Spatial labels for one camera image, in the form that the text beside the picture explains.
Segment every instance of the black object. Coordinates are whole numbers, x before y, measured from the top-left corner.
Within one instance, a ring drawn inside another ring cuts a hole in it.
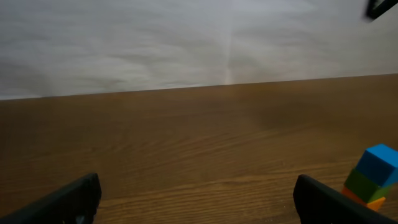
[[[298,177],[293,198],[302,224],[398,224],[307,175]]]
[[[0,219],[0,224],[91,224],[100,204],[97,174],[88,174]]]
[[[377,19],[397,3],[398,0],[369,0],[366,8],[366,17]]]

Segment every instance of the block tower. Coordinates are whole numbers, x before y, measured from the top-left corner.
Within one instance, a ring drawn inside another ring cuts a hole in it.
[[[344,183],[343,195],[378,211],[398,181],[398,151],[383,144],[370,147]]]

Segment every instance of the wood grain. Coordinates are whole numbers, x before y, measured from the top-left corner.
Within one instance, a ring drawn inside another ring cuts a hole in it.
[[[398,75],[0,101],[0,215],[88,172],[96,223],[300,223],[299,174],[341,190],[398,149]],[[398,189],[381,213],[398,220]]]

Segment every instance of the orange block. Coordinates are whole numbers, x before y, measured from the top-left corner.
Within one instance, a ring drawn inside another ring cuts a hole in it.
[[[348,197],[349,199],[353,200],[354,202],[359,203],[365,207],[368,207],[371,210],[374,210],[376,212],[379,210],[381,205],[383,205],[384,201],[386,200],[385,197],[382,197],[373,202],[366,203],[366,202],[362,201],[362,199],[360,199],[358,196],[356,196],[356,194],[354,194],[354,192],[350,191],[345,186],[343,187],[343,190],[341,191],[341,193],[343,195],[345,195],[346,197]]]

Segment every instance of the green cube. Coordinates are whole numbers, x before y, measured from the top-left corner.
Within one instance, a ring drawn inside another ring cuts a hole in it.
[[[385,197],[392,187],[392,185],[380,187],[356,169],[351,171],[344,186],[366,203]]]

